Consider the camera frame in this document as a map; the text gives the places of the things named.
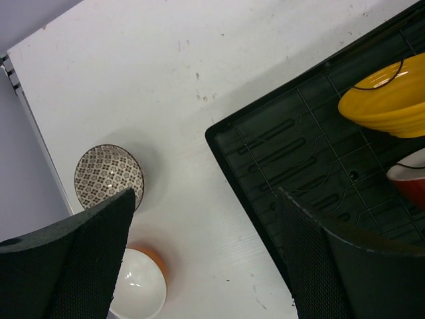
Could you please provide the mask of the brown patterned white bowl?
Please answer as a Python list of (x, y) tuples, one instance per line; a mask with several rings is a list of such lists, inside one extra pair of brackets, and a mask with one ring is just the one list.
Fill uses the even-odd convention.
[(119, 146), (95, 146), (77, 163), (74, 189), (84, 209), (129, 187), (134, 190), (135, 208), (138, 208), (145, 193), (143, 168), (133, 155)]

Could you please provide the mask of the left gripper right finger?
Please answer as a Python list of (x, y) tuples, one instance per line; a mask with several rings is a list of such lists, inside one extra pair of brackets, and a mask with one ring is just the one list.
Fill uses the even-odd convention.
[(423, 318), (424, 248), (276, 194), (283, 260), (299, 318)]

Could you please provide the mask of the orange bowl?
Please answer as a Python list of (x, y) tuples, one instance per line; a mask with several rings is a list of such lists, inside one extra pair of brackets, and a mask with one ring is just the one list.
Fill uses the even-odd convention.
[(110, 312), (117, 318), (154, 318), (167, 299), (167, 268), (151, 248), (124, 252)]

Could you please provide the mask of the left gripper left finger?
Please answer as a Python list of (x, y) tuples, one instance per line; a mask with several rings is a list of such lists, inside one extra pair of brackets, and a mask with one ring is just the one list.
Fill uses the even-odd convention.
[(1, 317), (107, 318), (134, 211), (127, 188), (1, 242)]

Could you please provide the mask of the yellow bowl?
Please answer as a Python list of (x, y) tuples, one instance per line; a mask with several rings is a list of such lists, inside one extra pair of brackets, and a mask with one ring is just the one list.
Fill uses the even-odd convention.
[(350, 88), (339, 113), (352, 122), (398, 138), (424, 135), (424, 54), (387, 66)]

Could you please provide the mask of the red bowl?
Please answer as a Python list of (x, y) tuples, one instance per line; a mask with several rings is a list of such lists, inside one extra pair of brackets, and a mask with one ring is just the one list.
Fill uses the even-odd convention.
[(396, 162), (386, 176), (405, 198), (424, 210), (424, 148)]

